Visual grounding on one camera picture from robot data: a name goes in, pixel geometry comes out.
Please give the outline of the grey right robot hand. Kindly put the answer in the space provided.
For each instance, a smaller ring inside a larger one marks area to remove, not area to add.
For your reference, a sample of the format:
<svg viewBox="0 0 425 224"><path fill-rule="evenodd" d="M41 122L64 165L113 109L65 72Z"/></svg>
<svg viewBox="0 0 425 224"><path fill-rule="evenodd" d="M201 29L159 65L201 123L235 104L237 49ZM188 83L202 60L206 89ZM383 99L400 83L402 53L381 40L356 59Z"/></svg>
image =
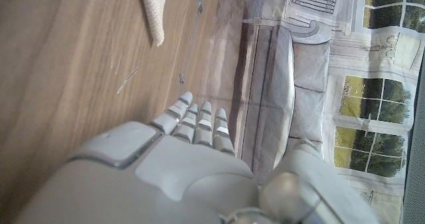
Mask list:
<svg viewBox="0 0 425 224"><path fill-rule="evenodd" d="M149 124L81 145L16 223L376 223L373 210L300 140L263 184L235 156L223 109L190 92Z"/></svg>

